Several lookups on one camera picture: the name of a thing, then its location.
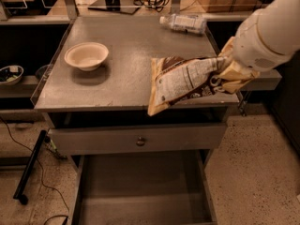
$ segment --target white bowl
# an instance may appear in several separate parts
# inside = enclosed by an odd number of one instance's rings
[[[67,50],[65,61],[72,67],[83,71],[97,69],[107,58],[109,50],[96,42],[79,43]]]
[[[0,69],[0,77],[5,81],[1,80],[0,85],[13,85],[18,83],[21,80],[23,73],[24,69],[18,65],[2,67]]]

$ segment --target countertop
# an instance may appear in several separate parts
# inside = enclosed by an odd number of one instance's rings
[[[110,51],[97,70],[86,72],[64,60],[71,46],[85,41],[103,43]],[[52,68],[35,109],[40,112],[145,109],[151,91],[151,58],[216,56],[206,35],[163,28],[159,16],[114,15],[78,17]],[[236,95],[192,99],[176,107],[237,103]]]

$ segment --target tiled floor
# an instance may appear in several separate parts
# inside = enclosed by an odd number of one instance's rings
[[[17,141],[31,148],[39,132],[47,129],[42,121],[9,127]],[[28,154],[0,123],[0,157]],[[60,190],[71,206],[76,173],[68,161],[55,158],[45,146],[38,159],[44,168],[44,183]],[[24,192],[29,203],[21,205],[13,200],[22,172],[0,170],[0,225],[40,225],[51,216],[68,213],[60,195],[41,185],[37,163]],[[300,224],[300,202],[296,199],[300,194],[299,156],[264,109],[252,108],[247,117],[232,113],[222,144],[206,167],[206,176],[219,225]],[[47,224],[62,221],[54,218]]]

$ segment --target metal table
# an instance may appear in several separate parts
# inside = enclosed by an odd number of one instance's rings
[[[110,51],[92,72],[64,61],[69,47],[85,41]],[[238,99],[197,98],[149,117],[151,58],[174,55],[216,54],[206,35],[165,29],[158,16],[79,17],[73,24],[35,106],[78,171],[71,224],[217,224],[203,163]]]

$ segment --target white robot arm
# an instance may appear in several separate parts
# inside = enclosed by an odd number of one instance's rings
[[[239,26],[232,57],[239,64],[267,71],[300,50],[300,0],[275,0]]]

